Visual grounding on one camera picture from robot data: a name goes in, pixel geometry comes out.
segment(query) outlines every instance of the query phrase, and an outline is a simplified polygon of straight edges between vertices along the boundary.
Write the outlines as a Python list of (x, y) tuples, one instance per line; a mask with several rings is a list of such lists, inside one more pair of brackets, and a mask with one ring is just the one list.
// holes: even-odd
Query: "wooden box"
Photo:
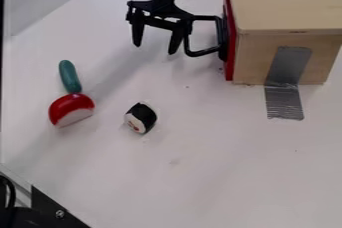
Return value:
[(227, 79), (264, 84), (279, 47), (312, 56), (300, 84), (324, 83), (342, 43), (342, 0), (226, 0), (230, 29)]

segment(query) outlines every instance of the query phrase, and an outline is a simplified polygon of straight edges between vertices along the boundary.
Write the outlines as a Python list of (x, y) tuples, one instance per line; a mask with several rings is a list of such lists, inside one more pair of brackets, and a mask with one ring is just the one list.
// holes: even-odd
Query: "duct tape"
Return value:
[(304, 119), (298, 83), (311, 55), (309, 48), (278, 48), (265, 83), (269, 119)]

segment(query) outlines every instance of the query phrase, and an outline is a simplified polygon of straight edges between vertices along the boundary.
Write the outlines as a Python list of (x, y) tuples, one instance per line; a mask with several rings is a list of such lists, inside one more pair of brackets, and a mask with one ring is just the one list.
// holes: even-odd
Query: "black cable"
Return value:
[(12, 209), (12, 208), (14, 208), (15, 201), (17, 199), (15, 187), (14, 187), (13, 183), (11, 182), (11, 180), (9, 180), (7, 177), (1, 176), (1, 175), (0, 175), (0, 182), (2, 182), (4, 185), (7, 185), (8, 189), (10, 191), (9, 200), (8, 200), (6, 209)]

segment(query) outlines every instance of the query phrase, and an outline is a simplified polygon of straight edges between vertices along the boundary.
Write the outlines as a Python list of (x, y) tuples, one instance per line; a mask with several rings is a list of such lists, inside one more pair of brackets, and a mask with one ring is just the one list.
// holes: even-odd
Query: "black object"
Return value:
[[(143, 128), (136, 124), (136, 120), (143, 124)], [(154, 127), (156, 121), (156, 113), (143, 103), (137, 103), (126, 113), (128, 125), (141, 134), (148, 133)]]
[(32, 187), (31, 208), (15, 207), (15, 201), (13, 183), (0, 175), (1, 228), (89, 228), (35, 187)]
[[(172, 31), (169, 44), (169, 54), (177, 52), (184, 40), (185, 53), (190, 57), (199, 57), (218, 52), (223, 61), (227, 58), (228, 33), (227, 19), (218, 16), (197, 16), (190, 14), (175, 5), (175, 0), (129, 1), (126, 20), (132, 25), (133, 43), (141, 46), (145, 25)], [(178, 19), (176, 22), (167, 18)], [(217, 29), (217, 46), (201, 51), (190, 50), (190, 35), (195, 21), (213, 21)]]

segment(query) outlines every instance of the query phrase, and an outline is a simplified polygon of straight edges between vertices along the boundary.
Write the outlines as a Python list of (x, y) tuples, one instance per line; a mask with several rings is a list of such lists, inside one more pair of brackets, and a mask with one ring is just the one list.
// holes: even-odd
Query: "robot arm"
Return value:
[[(175, 5), (175, 0), (129, 1), (126, 20), (132, 25), (133, 43), (141, 46), (146, 25), (172, 31), (169, 54), (177, 52), (184, 41), (185, 53), (190, 57), (199, 57), (218, 52), (221, 60), (227, 57), (227, 26), (226, 19), (217, 16), (197, 16), (190, 14)], [(177, 22), (167, 18), (176, 18)], [(218, 45), (201, 51), (190, 50), (190, 35), (194, 21), (213, 21), (216, 23)]]

